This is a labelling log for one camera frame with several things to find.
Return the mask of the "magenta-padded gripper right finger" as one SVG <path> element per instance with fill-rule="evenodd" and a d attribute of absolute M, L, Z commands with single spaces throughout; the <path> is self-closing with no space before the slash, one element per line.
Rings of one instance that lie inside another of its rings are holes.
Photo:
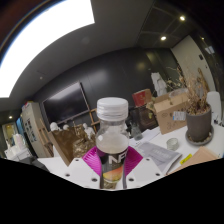
<path fill-rule="evenodd" d="M 125 189 L 140 188 L 163 178 L 164 175 L 149 157 L 142 157 L 129 147 L 124 163 L 123 186 Z"/>

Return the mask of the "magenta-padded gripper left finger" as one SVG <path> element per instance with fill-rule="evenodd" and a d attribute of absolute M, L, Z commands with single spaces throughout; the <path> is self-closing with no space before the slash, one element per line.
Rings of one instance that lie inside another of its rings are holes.
<path fill-rule="evenodd" d="M 96 154 L 96 148 L 90 149 L 82 158 L 74 158 L 63 176 L 81 187 L 99 189 L 101 162 Z"/>

